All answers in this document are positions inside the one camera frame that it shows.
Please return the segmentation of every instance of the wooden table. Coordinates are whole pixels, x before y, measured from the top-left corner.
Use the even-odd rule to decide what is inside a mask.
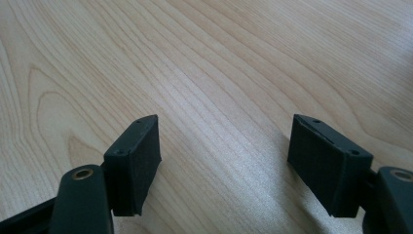
[[[294,113],[413,169],[413,4],[0,1],[0,218],[158,114],[163,162],[116,233],[360,233],[286,163]]]

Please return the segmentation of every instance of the tabletop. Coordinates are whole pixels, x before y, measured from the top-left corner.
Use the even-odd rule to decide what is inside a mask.
[[[163,161],[116,233],[361,233],[286,163],[293,114],[413,169],[413,3],[0,1],[0,219],[157,114]]]

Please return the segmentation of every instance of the black plastic part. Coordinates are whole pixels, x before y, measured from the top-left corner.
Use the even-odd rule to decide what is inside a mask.
[[[55,198],[0,222],[0,233],[48,233]]]
[[[158,116],[138,119],[104,154],[113,214],[142,215],[142,206],[161,163]]]
[[[101,167],[86,165],[63,176],[49,233],[113,233]]]
[[[355,217],[373,156],[318,119],[294,115],[288,162],[330,215]]]
[[[375,188],[391,233],[413,233],[413,173],[399,168],[381,168]]]

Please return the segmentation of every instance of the wood grain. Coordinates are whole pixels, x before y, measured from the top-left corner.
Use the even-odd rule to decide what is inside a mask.
[[[116,233],[360,233],[286,164],[292,115],[413,169],[411,1],[0,1],[0,218],[158,114],[143,216]]]

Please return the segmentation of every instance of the light wood surface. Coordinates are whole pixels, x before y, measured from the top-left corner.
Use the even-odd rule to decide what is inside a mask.
[[[413,3],[0,0],[0,218],[158,114],[163,162],[116,233],[360,233],[286,163],[292,115],[413,170]]]

